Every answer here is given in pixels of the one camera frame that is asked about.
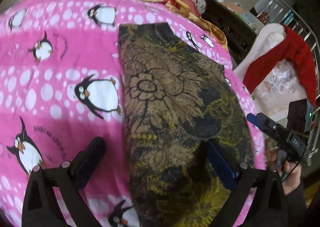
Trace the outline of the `person right hand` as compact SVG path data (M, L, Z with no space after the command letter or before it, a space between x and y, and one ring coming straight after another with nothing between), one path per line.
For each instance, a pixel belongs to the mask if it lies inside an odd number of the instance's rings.
M300 164L295 162L284 161L279 167L277 165L279 148L273 145L273 142L266 144L266 166L274 167L277 169L280 176L286 175L283 181L283 190L286 196L289 195L300 195L304 198L304 186L301 181L302 167Z

